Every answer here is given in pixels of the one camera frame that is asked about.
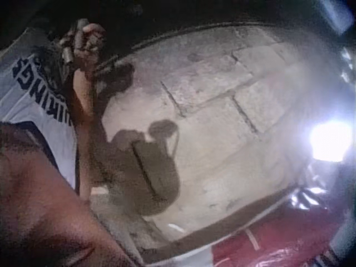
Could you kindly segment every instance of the stone tile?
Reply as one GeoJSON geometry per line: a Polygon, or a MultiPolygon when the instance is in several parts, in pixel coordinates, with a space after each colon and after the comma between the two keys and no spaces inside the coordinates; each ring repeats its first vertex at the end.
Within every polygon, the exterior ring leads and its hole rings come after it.
{"type": "Polygon", "coordinates": [[[285,66],[282,58],[268,46],[237,50],[233,55],[255,76],[275,72],[285,66]]]}
{"type": "Polygon", "coordinates": [[[197,31],[160,41],[128,57],[141,78],[162,77],[179,68],[212,56],[230,55],[245,47],[236,38],[234,27],[197,31]]]}
{"type": "Polygon", "coordinates": [[[222,56],[179,69],[162,81],[178,105],[189,109],[235,88],[251,77],[241,63],[230,56],[222,56]]]}
{"type": "Polygon", "coordinates": [[[285,111],[263,81],[238,91],[235,99],[259,132],[268,130],[285,111]]]}
{"type": "Polygon", "coordinates": [[[248,47],[267,46],[276,42],[267,31],[257,26],[236,27],[236,36],[248,47]]]}
{"type": "MultiPolygon", "coordinates": [[[[233,102],[224,98],[177,121],[174,156],[181,182],[199,179],[254,138],[233,102]]],[[[167,144],[172,150],[175,140],[167,144]]]]}
{"type": "Polygon", "coordinates": [[[248,88],[238,90],[235,99],[258,131],[265,132],[306,91],[314,89],[304,62],[268,75],[248,88]]]}
{"type": "Polygon", "coordinates": [[[289,65],[301,59],[297,48],[290,43],[275,43],[271,47],[289,65]]]}

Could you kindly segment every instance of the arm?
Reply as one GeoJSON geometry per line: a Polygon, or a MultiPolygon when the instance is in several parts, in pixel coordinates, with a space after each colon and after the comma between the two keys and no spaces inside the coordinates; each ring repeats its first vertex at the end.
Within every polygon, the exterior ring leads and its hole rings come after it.
{"type": "MultiPolygon", "coordinates": [[[[104,33],[104,29],[101,26],[93,23],[84,27],[83,31],[87,36],[95,35],[101,37],[104,33]]],[[[78,140],[80,197],[85,202],[89,202],[92,187],[91,177],[98,175],[90,156],[95,99],[93,72],[98,61],[98,49],[95,52],[75,51],[75,57],[78,69],[73,76],[71,113],[78,140]]]]}
{"type": "Polygon", "coordinates": [[[135,266],[26,133],[2,124],[0,218],[0,266],[135,266]]]}

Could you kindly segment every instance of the metal object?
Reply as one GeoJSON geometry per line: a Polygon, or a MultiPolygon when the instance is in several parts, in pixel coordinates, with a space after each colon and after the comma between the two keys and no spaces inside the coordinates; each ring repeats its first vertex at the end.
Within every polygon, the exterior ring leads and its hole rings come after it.
{"type": "Polygon", "coordinates": [[[62,57],[66,65],[74,62],[74,54],[70,46],[63,48],[62,57]]]}
{"type": "Polygon", "coordinates": [[[83,27],[89,24],[86,18],[81,18],[78,20],[77,25],[72,27],[70,32],[75,32],[74,40],[67,36],[68,39],[64,38],[64,43],[62,43],[62,57],[66,65],[74,63],[74,50],[82,50],[85,43],[83,27]]]}
{"type": "Polygon", "coordinates": [[[89,24],[86,18],[81,18],[78,20],[76,34],[74,36],[74,49],[81,50],[84,45],[84,32],[83,28],[89,24]]]}

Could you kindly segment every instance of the person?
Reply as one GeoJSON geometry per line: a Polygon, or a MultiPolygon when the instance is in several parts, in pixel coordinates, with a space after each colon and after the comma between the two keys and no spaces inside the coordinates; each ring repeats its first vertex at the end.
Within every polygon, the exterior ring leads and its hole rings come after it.
{"type": "Polygon", "coordinates": [[[98,49],[85,47],[105,30],[90,23],[82,32],[71,90],[61,53],[39,28],[0,56],[0,266],[141,265],[87,205],[98,49]]]}

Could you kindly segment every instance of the dark lettering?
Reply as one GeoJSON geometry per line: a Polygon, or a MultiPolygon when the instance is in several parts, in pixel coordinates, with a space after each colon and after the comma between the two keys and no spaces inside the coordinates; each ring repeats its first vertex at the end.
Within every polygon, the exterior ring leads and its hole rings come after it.
{"type": "Polygon", "coordinates": [[[42,108],[44,110],[46,110],[47,100],[48,100],[48,92],[46,92],[46,95],[44,96],[44,99],[43,99],[43,102],[42,102],[42,108]]]}
{"type": "Polygon", "coordinates": [[[48,107],[47,114],[52,115],[53,118],[57,119],[58,114],[58,102],[55,101],[53,97],[50,98],[50,106],[48,107]]]}
{"type": "Polygon", "coordinates": [[[40,103],[43,93],[45,92],[46,86],[42,85],[41,89],[38,89],[39,83],[41,83],[40,79],[36,79],[36,81],[34,82],[32,88],[29,91],[29,95],[32,97],[33,94],[35,94],[35,101],[37,104],[40,103]]]}
{"type": "Polygon", "coordinates": [[[63,105],[60,105],[60,116],[58,118],[59,122],[63,121],[63,111],[64,111],[64,107],[63,105]]]}
{"type": "Polygon", "coordinates": [[[27,65],[27,67],[21,72],[21,75],[24,78],[27,78],[27,81],[24,82],[20,77],[17,78],[18,83],[20,84],[22,90],[28,90],[30,85],[33,82],[34,79],[34,75],[33,75],[33,71],[31,68],[31,65],[27,65]]]}
{"type": "Polygon", "coordinates": [[[65,123],[68,123],[69,126],[72,126],[72,119],[71,119],[71,115],[69,114],[68,109],[66,108],[65,110],[65,123]]]}
{"type": "Polygon", "coordinates": [[[17,65],[12,68],[12,77],[16,77],[22,67],[28,63],[28,59],[22,60],[21,58],[17,61],[17,65]]]}

